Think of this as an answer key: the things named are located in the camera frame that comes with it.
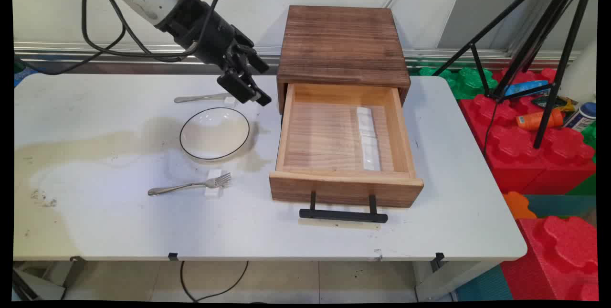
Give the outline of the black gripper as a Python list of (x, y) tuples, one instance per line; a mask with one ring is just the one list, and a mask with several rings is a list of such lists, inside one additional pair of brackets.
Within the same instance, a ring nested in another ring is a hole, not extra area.
[(262, 107), (272, 99), (253, 80), (249, 64), (264, 74), (269, 66), (253, 49), (253, 42), (235, 26), (229, 24), (208, 3), (201, 0), (178, 0), (157, 29), (168, 32), (174, 41), (188, 49), (194, 41), (192, 54), (204, 64), (215, 64), (224, 73), (217, 83), (240, 103), (255, 101)]

